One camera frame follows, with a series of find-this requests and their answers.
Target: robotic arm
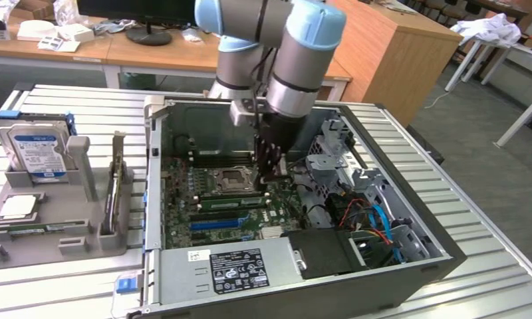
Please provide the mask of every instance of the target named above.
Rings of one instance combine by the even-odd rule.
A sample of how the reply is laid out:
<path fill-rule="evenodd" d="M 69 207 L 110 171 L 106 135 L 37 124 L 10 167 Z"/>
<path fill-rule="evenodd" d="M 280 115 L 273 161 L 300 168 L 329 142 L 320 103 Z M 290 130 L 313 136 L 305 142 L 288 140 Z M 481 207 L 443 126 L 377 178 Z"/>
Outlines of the robotic arm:
<path fill-rule="evenodd" d="M 284 162 L 313 107 L 340 43 L 345 14 L 308 0 L 197 0 L 194 18 L 202 29 L 226 35 L 218 47 L 216 84 L 230 92 L 229 98 L 244 98 L 244 92 L 252 92 L 252 65 L 264 55 L 258 44 L 278 49 L 266 111 L 254 135 L 254 187 L 265 189 L 265 182 L 280 175 L 276 167 Z"/>

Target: hard drive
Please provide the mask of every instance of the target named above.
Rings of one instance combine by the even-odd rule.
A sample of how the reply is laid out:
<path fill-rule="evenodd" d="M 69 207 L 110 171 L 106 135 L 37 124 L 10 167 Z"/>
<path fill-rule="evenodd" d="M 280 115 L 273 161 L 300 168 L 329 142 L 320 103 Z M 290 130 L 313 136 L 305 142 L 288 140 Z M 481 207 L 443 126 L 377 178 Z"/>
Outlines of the hard drive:
<path fill-rule="evenodd" d="M 66 181 L 76 169 L 66 153 L 76 135 L 72 114 L 34 114 L 0 111 L 0 142 L 12 171 L 26 171 L 34 183 Z"/>

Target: aluminum workbench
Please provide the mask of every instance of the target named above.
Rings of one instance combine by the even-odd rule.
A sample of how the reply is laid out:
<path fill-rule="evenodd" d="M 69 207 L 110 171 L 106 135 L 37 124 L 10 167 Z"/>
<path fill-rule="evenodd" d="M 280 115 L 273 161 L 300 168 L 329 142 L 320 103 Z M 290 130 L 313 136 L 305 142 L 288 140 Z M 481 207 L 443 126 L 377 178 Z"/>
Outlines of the aluminum workbench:
<path fill-rule="evenodd" d="M 128 252 L 118 257 L 0 270 L 0 318 L 112 316 L 113 282 L 120 274 L 141 268 L 145 95 L 144 91 L 104 88 L 18 86 L 1 107 L 24 112 L 70 111 L 78 134 L 90 138 L 93 167 L 108 166 L 110 134 L 124 131 L 125 161 L 134 170 L 134 181 Z M 354 106 L 352 111 L 468 255 L 461 266 L 440 282 L 421 288 L 400 307 L 357 319 L 532 318 L 532 264 L 389 113 L 370 104 Z M 374 165 L 368 154 L 361 157 Z M 0 146 L 0 190 L 6 166 Z M 116 296 L 114 317 L 137 307 L 138 299 L 138 294 Z"/>

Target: white cloth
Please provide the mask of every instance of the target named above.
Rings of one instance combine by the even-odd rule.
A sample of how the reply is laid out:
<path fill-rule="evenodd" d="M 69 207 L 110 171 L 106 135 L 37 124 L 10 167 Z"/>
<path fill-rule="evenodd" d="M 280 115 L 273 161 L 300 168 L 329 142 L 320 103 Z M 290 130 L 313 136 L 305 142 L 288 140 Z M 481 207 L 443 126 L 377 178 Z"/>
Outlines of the white cloth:
<path fill-rule="evenodd" d="M 520 29 L 515 23 L 507 21 L 504 13 L 488 19 L 457 21 L 451 30 L 463 36 L 459 45 L 465 44 L 471 38 L 476 38 L 499 47 L 508 48 L 520 39 Z"/>

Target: monitor stand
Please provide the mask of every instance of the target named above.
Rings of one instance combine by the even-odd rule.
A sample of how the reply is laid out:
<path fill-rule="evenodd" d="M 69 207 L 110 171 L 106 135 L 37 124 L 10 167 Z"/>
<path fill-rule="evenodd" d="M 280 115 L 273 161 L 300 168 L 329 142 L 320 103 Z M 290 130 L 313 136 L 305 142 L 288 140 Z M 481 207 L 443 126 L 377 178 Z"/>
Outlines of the monitor stand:
<path fill-rule="evenodd" d="M 125 32 L 125 37 L 140 45 L 166 45 L 170 42 L 170 35 L 165 31 L 152 30 L 152 24 L 146 23 L 145 28 L 132 28 Z"/>

